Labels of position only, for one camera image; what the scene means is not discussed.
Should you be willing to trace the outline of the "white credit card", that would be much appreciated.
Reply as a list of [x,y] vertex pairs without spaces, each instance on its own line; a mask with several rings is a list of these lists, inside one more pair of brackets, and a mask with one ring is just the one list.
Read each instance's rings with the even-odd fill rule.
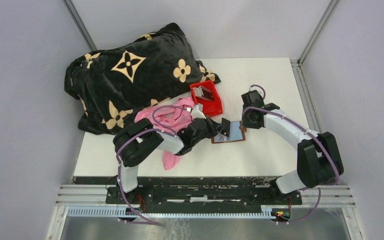
[[218,133],[216,136],[213,137],[212,141],[216,143],[225,143],[228,142],[230,139],[228,136],[225,136],[221,133]]

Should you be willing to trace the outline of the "red plastic bin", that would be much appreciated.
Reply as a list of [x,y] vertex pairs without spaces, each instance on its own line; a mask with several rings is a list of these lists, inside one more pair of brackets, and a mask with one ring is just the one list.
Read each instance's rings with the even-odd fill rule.
[[222,100],[213,81],[194,83],[189,88],[193,101],[202,105],[202,112],[205,115],[213,117],[223,113]]

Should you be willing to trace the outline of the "dark credit card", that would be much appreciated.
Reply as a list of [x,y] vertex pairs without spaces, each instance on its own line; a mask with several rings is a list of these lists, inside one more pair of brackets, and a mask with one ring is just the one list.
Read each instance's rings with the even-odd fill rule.
[[220,133],[229,138],[230,131],[231,131],[231,121],[223,117],[221,119],[221,125],[222,125],[222,130],[220,131]]

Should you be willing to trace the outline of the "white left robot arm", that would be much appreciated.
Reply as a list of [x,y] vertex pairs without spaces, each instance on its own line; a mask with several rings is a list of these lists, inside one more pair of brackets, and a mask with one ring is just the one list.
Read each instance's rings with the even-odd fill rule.
[[230,122],[222,119],[217,123],[209,116],[195,118],[185,128],[173,134],[157,128],[147,118],[119,132],[113,138],[116,159],[118,161],[117,184],[118,197],[129,204],[138,195],[138,170],[141,164],[154,150],[163,150],[176,156],[189,153],[195,145],[204,139],[218,134],[230,135]]

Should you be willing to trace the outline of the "brown leather card holder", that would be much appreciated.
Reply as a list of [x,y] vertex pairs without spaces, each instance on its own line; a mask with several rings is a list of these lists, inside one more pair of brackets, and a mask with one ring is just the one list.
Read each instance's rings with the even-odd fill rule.
[[224,144],[224,143],[234,143],[241,142],[246,140],[247,128],[242,126],[241,121],[233,121],[230,125],[230,136],[229,141],[222,143],[214,143],[213,138],[211,139],[212,144]]

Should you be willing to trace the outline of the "stack of cards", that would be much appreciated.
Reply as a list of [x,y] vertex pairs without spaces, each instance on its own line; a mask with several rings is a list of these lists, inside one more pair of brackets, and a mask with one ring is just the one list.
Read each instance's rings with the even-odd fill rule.
[[199,99],[206,100],[206,101],[214,101],[215,100],[212,92],[203,86],[193,87],[192,91],[193,91],[194,95]]

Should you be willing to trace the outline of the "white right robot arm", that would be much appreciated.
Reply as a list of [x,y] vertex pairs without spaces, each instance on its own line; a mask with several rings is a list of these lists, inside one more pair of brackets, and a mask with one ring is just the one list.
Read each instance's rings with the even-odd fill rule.
[[265,128],[280,136],[297,152],[295,170],[270,182],[269,199],[282,204],[289,194],[322,185],[336,185],[344,173],[335,136],[319,133],[288,116],[274,103],[265,103],[257,90],[241,95],[242,125],[247,129]]

